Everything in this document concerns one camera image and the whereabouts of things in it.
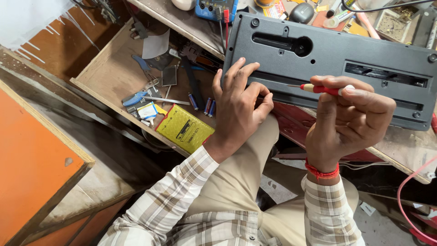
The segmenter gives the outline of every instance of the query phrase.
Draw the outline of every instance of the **plaid shirt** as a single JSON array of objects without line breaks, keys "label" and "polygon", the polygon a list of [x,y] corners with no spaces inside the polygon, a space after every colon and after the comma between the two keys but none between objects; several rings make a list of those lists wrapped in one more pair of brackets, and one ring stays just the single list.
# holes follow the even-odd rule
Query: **plaid shirt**
[{"label": "plaid shirt", "polygon": [[[282,245],[257,229],[257,212],[205,212],[184,218],[218,166],[200,147],[117,218],[99,246]],[[302,188],[307,245],[364,245],[341,181],[321,186],[305,177]]]}]

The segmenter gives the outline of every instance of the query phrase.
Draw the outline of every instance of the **battery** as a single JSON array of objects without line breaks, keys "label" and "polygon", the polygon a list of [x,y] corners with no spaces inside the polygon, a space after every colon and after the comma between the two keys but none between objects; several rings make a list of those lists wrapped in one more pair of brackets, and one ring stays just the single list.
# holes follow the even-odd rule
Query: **battery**
[{"label": "battery", "polygon": [[199,107],[197,106],[197,103],[194,100],[193,95],[191,95],[191,93],[188,93],[188,97],[190,98],[190,102],[193,105],[194,110],[199,110]]},{"label": "battery", "polygon": [[209,112],[208,112],[209,117],[212,117],[212,114],[214,113],[214,109],[215,109],[215,100],[212,101],[211,107],[209,108]]},{"label": "battery", "polygon": [[209,109],[211,108],[211,104],[212,104],[212,99],[208,97],[208,100],[206,101],[205,110],[203,111],[205,115],[208,115]]}]

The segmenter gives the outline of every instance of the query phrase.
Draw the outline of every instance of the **wooden shelf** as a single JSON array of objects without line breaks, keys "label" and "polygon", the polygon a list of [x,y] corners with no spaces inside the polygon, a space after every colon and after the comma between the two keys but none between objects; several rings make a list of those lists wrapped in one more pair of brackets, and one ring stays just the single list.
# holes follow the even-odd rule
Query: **wooden shelf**
[{"label": "wooden shelf", "polygon": [[[171,146],[177,152],[181,153],[185,157],[190,154],[181,149],[165,137],[155,132],[154,127],[148,127],[141,123],[134,116],[127,113],[126,108],[122,105],[121,100],[126,98],[140,90],[147,84],[143,71],[138,63],[131,58],[131,55],[141,55],[142,44],[141,39],[133,40],[129,37],[131,33],[129,31],[132,20],[130,20],[117,35],[106,45],[106,47],[91,61],[91,63],[79,74],[78,77],[72,78],[75,85],[89,93],[91,96],[100,100],[110,108],[120,113],[134,124],[144,129],[149,134],[158,138],[168,146]],[[171,65],[176,65],[178,59],[175,58]],[[160,77],[161,72],[152,69],[152,73]],[[211,85],[214,75],[207,71],[194,71],[196,79],[200,80],[200,90],[204,99],[213,97]],[[161,94],[164,96],[168,87],[157,87]],[[179,68],[177,71],[177,85],[171,87],[168,99],[189,101],[188,93],[191,92],[191,88],[188,83],[188,77],[183,68]],[[157,105],[161,106],[162,103],[156,101]],[[167,103],[164,106],[165,110],[169,110],[171,103]],[[189,113],[193,114],[203,122],[207,123],[211,127],[215,128],[215,118],[207,117],[203,114],[203,111],[195,111],[192,106],[179,105]],[[163,115],[159,115],[154,119],[155,127],[163,118]]]}]

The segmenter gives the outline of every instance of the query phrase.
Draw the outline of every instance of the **beige trousers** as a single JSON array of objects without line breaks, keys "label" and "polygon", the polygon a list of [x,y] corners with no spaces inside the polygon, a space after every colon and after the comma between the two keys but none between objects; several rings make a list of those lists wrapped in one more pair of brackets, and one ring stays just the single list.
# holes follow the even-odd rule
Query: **beige trousers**
[{"label": "beige trousers", "polygon": [[[304,199],[300,186],[306,170],[283,165],[267,157],[279,138],[276,118],[266,121],[240,149],[226,159],[209,177],[200,195],[189,207],[187,215],[219,211],[258,212],[258,228],[266,238],[278,237],[283,245],[305,246]],[[299,195],[262,212],[255,203],[261,174]],[[355,212],[358,192],[343,179],[347,201]]]}]

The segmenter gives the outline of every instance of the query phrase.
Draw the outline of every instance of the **shirt sleeve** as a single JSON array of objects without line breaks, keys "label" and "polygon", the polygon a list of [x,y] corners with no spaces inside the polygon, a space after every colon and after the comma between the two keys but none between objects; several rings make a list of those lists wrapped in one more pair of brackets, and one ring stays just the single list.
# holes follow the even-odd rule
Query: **shirt sleeve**
[{"label": "shirt sleeve", "polygon": [[305,176],[305,237],[308,246],[364,246],[343,181],[333,186],[313,183]]},{"label": "shirt sleeve", "polygon": [[187,212],[209,176],[219,166],[201,146],[147,190],[117,218],[99,242],[109,245],[160,245]]}]

